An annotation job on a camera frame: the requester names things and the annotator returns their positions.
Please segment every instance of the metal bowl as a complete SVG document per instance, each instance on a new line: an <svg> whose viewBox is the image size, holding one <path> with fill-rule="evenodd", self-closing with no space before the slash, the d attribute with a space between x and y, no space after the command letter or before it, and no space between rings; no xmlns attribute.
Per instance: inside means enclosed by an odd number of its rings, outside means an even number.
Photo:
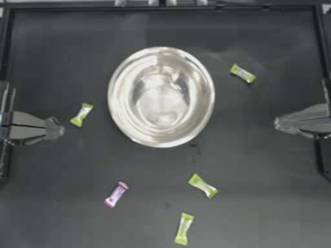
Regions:
<svg viewBox="0 0 331 248"><path fill-rule="evenodd" d="M211 76L187 52L147 48L118 67L109 84L109 108L123 133L153 147L173 147L203 130L215 103Z"/></svg>

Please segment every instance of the green candy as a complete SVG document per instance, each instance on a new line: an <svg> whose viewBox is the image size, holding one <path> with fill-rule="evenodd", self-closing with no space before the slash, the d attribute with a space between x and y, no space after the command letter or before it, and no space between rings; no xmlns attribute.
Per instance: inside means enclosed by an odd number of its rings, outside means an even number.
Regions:
<svg viewBox="0 0 331 248"><path fill-rule="evenodd" d="M257 76L243 70L237 64L233 65L230 72L238 75L242 79L245 79L249 83L253 83L257 79Z"/></svg>
<svg viewBox="0 0 331 248"><path fill-rule="evenodd" d="M182 223L181 223L179 232L175 238L175 243L187 245L187 231L190 229L193 220L194 220L193 215L187 213L182 213Z"/></svg>
<svg viewBox="0 0 331 248"><path fill-rule="evenodd" d="M197 187L202 191L205 191L206 196L209 199L213 199L214 196L219 193L219 190L214 188L202 178L201 176L195 173L191 177L191 180L189 181L189 184L193 187Z"/></svg>
<svg viewBox="0 0 331 248"><path fill-rule="evenodd" d="M83 107L78 113L78 115L70 120L70 122L82 128L83 126L83 119L88 116L90 111L92 110L94 105L83 104Z"/></svg>

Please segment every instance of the candy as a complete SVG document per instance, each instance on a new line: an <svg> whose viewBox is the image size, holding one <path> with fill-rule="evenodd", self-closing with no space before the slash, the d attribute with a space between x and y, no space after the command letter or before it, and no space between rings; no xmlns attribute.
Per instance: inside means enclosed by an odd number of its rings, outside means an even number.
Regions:
<svg viewBox="0 0 331 248"><path fill-rule="evenodd" d="M245 79L249 83L253 83L257 76L243 70L237 64L233 65L230 72L238 75L242 79Z"/></svg>
<svg viewBox="0 0 331 248"><path fill-rule="evenodd" d="M206 196L209 199L213 199L214 196L219 193L219 190L214 188L202 178L201 176L195 173L191 177L191 180L189 181L189 184L202 191L205 191Z"/></svg>
<svg viewBox="0 0 331 248"><path fill-rule="evenodd" d="M94 105L83 104L83 107L82 107L78 115L70 120L70 122L82 128L83 119L88 116L88 113L91 112L92 108L94 108Z"/></svg>
<svg viewBox="0 0 331 248"><path fill-rule="evenodd" d="M114 208L117 206L117 203L119 202L125 192L130 189L129 185L125 182L118 183L118 187L111 193L111 196L105 199L105 204L110 207Z"/></svg>
<svg viewBox="0 0 331 248"><path fill-rule="evenodd" d="M187 213L182 213L182 223L181 223L178 235L175 238L175 243L182 244L182 245L187 245L187 231L190 229L193 220L194 220L193 215L190 215Z"/></svg>

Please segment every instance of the black frame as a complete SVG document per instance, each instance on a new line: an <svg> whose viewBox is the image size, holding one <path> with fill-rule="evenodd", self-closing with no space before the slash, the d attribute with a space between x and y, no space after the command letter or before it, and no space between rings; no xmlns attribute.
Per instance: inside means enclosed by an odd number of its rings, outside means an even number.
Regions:
<svg viewBox="0 0 331 248"><path fill-rule="evenodd" d="M159 6L150 7L147 2L138 4L127 2L126 7L115 7L115 2L59 2L59 3L6 3L0 5L4 10L3 13L3 30L2 30L2 40L0 40L0 79L7 80L8 77L8 63L11 57L11 38L12 38L12 24L14 24L14 15L16 11L46 11L46 12L66 12L66 11L133 11L133 12L149 12L149 11L161 11L161 12L181 12L181 11L219 11L219 12L234 12L234 11L262 11L269 12L273 10L282 11L311 11L314 29L317 36L317 43L319 49L319 59L322 64L322 73L323 78L321 82L325 83L326 88L326 100L331 99L331 59L330 59L330 49L327 34L325 30L325 20L323 20L323 10L321 5L315 4L289 4L289 5L277 5L277 4L265 4L265 5L238 5L238 4L225 4L218 2L209 2L207 6L197 6L193 2L185 1L179 6L167 6L166 0L159 1ZM317 164L318 170L322 175L331 181L331 165L326 165L321 139L314 141L315 153L317 153ZM6 168L10 167L11 163L11 150L14 147L6 147L6 158L2 163L4 163Z"/></svg>

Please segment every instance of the wrapped candy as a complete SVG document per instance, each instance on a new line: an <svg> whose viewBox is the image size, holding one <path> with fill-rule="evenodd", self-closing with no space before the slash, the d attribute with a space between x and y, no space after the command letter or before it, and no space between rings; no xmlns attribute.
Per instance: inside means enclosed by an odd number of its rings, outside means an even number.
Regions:
<svg viewBox="0 0 331 248"><path fill-rule="evenodd" d="M82 126L83 126L83 120L88 116L88 113L91 112L92 108L94 108L94 105L83 104L83 107L82 107L78 115L70 120L70 122L75 126L78 126L79 128L82 128Z"/></svg>
<svg viewBox="0 0 331 248"><path fill-rule="evenodd" d="M219 193L219 190L213 187L202 178L201 176L195 173L191 177L191 180L189 181L189 184L194 187L197 187L198 189L201 189L207 198L213 199L214 196Z"/></svg>
<svg viewBox="0 0 331 248"><path fill-rule="evenodd" d="M193 215L190 215L187 213L182 213L182 223L179 226L179 231L178 231L178 235L175 238L175 243L182 244L182 245L187 245L187 231L190 229L193 220L194 220Z"/></svg>
<svg viewBox="0 0 331 248"><path fill-rule="evenodd" d="M243 70L237 64L233 65L230 72L238 75L242 79L245 79L249 83L253 83L257 79L257 76Z"/></svg>
<svg viewBox="0 0 331 248"><path fill-rule="evenodd" d="M125 182L118 183L118 187L111 193L111 196L105 199L105 204L110 207L114 208L117 206L117 203L119 202L125 192L130 189L129 185Z"/></svg>

